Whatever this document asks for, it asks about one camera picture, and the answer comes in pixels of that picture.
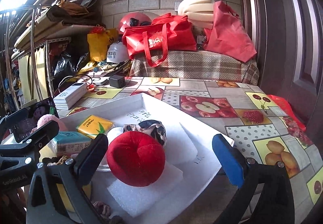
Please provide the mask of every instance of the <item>white cap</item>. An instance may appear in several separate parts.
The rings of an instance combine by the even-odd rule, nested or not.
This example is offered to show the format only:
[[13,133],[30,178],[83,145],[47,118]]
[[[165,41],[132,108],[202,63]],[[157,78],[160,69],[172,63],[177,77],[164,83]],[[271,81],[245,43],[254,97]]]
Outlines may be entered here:
[[107,52],[107,62],[119,64],[129,60],[127,47],[122,42],[116,42],[110,45]]

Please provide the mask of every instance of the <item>blue gripper pad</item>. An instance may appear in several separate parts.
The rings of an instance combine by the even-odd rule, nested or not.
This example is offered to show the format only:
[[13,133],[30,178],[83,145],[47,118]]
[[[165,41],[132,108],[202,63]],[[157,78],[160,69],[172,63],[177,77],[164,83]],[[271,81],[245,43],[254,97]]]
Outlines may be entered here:
[[240,188],[243,185],[243,159],[237,154],[236,148],[230,146],[222,134],[217,134],[212,140],[213,151],[220,161],[227,177],[232,185]]

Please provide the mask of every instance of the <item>pink non-woven bag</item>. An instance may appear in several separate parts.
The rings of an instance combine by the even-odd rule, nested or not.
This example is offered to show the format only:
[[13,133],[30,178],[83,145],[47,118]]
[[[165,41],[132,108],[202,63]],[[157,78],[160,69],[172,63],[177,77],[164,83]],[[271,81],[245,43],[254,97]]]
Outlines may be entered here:
[[239,16],[223,1],[215,2],[214,22],[206,51],[231,56],[247,62],[256,54],[255,46],[242,26]]

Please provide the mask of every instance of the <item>plaid blanket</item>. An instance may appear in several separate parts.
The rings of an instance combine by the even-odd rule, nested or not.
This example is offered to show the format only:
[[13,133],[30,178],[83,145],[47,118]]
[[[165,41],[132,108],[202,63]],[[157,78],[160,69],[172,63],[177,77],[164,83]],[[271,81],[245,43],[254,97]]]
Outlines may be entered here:
[[[159,50],[151,51],[153,62],[161,55]],[[242,63],[230,56],[207,51],[169,51],[167,59],[158,67],[150,67],[144,53],[136,54],[130,76],[224,80],[257,85],[259,70],[255,60]]]

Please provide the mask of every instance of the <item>pink fluffy ball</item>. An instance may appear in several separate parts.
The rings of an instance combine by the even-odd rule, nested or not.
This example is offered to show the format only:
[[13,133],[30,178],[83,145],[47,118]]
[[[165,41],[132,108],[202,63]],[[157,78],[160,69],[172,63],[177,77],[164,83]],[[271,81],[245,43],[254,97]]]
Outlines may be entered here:
[[59,124],[59,131],[68,131],[67,127],[65,124],[59,120],[56,116],[54,115],[43,115],[37,122],[37,128],[40,128],[41,126],[45,125],[47,122],[54,120]]

